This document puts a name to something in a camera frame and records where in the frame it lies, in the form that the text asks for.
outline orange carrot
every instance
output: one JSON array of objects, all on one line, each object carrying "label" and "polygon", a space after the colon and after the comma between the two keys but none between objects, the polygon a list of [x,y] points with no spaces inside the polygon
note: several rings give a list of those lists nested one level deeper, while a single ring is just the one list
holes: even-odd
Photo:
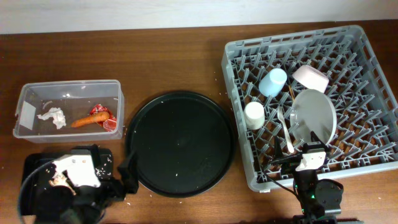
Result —
[{"label": "orange carrot", "polygon": [[106,121],[107,119],[109,119],[109,113],[102,111],[102,112],[93,114],[91,116],[88,116],[86,118],[82,118],[77,121],[74,121],[71,124],[71,126],[73,128],[78,128],[78,127],[81,127],[86,124],[91,124],[91,123],[95,123],[95,122],[99,122],[99,121]]}]

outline black round tray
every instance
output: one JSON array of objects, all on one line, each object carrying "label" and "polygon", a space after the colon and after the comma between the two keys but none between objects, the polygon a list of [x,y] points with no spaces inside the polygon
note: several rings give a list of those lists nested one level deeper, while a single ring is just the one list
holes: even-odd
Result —
[{"label": "black round tray", "polygon": [[126,153],[137,153],[139,181],[155,193],[190,197],[212,188],[236,150],[231,121],[211,99],[178,91],[152,100],[135,115]]}]

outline dish rack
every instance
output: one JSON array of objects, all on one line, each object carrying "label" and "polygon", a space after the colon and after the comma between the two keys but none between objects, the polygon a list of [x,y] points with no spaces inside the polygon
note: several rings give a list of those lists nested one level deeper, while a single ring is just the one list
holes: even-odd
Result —
[{"label": "dish rack", "polygon": [[[239,134],[244,171],[248,186],[256,192],[278,188],[264,173],[286,187],[291,175],[282,175],[280,167],[265,170],[274,155],[278,138],[285,156],[289,155],[277,107],[283,106],[295,151],[303,139],[291,133],[298,124],[289,125],[292,97],[304,87],[292,78],[302,65],[309,65],[329,78],[325,94],[337,113],[337,129],[330,160],[318,174],[319,179],[337,179],[398,168],[397,101],[388,85],[368,38],[360,26],[344,26],[294,34],[276,35],[230,42],[222,60],[224,80],[231,99]],[[287,83],[275,97],[265,97],[259,81],[273,68],[287,72]],[[264,105],[266,122],[252,131],[246,128],[245,105],[258,101]]]}]

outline red snack bag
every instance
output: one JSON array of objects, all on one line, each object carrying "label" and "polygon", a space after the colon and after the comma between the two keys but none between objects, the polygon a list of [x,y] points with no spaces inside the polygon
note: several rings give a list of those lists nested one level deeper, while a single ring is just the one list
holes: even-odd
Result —
[{"label": "red snack bag", "polygon": [[109,119],[106,121],[97,122],[101,127],[103,127],[106,131],[113,131],[116,129],[117,119],[113,116],[112,112],[109,109],[102,106],[101,104],[95,105],[95,107],[90,111],[90,115],[96,114],[98,112],[106,111],[109,113]]}]

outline brown wooden surface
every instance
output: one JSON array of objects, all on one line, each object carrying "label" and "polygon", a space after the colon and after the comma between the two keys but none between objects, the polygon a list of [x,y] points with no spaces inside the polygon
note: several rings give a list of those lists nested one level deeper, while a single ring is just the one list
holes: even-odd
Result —
[{"label": "brown wooden surface", "polygon": [[[68,150],[79,144],[33,144],[12,136],[24,84],[117,79],[125,97],[124,124],[147,100],[170,90],[207,95],[233,118],[220,66],[227,42],[349,24],[364,28],[393,92],[398,94],[398,21],[0,35],[0,223],[17,223],[24,159],[35,152]],[[122,161],[123,139],[97,144],[112,150],[115,164]],[[345,186],[339,217],[397,223],[397,175],[394,170],[339,180]],[[141,186],[137,195],[109,207],[104,223],[273,223],[275,218],[300,213],[298,201],[284,190],[252,192],[237,151],[229,172],[208,192],[175,199]]]}]

